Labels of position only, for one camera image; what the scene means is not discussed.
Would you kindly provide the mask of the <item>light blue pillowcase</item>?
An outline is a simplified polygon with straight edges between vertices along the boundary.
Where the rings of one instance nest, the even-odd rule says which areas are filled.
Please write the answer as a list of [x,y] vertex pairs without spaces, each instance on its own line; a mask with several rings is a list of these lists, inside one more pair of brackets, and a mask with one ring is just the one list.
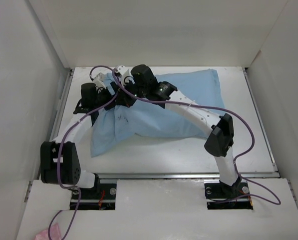
[[[224,107],[219,76],[214,69],[162,74],[156,78],[173,84],[199,105]],[[135,134],[151,138],[207,138],[207,134],[182,116],[138,100],[130,108],[118,105],[99,111],[92,127],[90,155],[99,156]]]

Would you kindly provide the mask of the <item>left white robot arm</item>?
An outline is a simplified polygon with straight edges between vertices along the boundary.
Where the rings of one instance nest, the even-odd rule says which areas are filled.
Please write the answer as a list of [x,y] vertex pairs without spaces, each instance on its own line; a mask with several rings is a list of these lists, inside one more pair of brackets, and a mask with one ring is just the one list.
[[47,184],[82,188],[90,198],[100,195],[101,186],[98,175],[83,170],[80,166],[76,146],[94,125],[100,110],[109,110],[115,106],[117,85],[97,86],[84,83],[80,90],[80,99],[66,128],[52,141],[45,141],[40,147],[40,176]]

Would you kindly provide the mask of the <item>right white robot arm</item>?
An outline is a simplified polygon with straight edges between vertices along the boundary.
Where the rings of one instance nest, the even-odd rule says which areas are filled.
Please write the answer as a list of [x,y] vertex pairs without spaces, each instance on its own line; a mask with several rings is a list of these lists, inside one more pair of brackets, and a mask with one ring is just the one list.
[[219,115],[206,108],[194,107],[193,101],[176,86],[167,81],[159,82],[144,64],[133,69],[119,65],[114,68],[112,75],[128,96],[159,105],[197,126],[207,137],[205,150],[215,158],[220,174],[221,193],[232,197],[238,192],[238,174],[234,167],[232,150],[234,127],[229,114]]

